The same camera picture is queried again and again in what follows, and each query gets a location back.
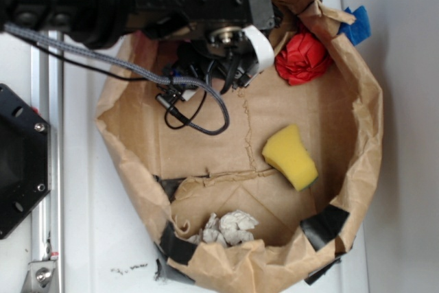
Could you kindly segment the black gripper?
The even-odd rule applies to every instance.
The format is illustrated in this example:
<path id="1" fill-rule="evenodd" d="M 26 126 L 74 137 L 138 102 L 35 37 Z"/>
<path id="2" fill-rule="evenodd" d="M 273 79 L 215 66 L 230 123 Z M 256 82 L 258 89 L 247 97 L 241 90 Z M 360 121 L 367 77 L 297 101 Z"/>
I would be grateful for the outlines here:
<path id="1" fill-rule="evenodd" d="M 247 87 L 274 62 L 268 40 L 283 19 L 272 0 L 134 0 L 133 28 L 153 40 L 185 40 L 180 66 Z"/>

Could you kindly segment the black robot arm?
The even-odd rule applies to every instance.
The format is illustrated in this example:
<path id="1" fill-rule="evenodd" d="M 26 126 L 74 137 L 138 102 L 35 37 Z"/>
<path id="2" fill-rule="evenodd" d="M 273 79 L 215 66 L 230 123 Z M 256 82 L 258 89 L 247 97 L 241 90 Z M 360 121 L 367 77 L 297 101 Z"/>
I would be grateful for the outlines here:
<path id="1" fill-rule="evenodd" d="M 175 70 L 226 89 L 247 86 L 273 63 L 268 37 L 282 15 L 272 0 L 1 0 L 1 22 L 56 30 L 89 49 L 126 34 L 177 40 Z"/>

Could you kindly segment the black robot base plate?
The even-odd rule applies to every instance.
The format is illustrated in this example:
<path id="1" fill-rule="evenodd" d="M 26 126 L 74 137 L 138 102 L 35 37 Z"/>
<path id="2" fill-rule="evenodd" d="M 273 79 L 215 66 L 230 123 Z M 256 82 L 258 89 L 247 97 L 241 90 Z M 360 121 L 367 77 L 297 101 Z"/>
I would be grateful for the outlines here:
<path id="1" fill-rule="evenodd" d="M 1 239 L 49 192 L 50 125 L 1 85 Z"/>

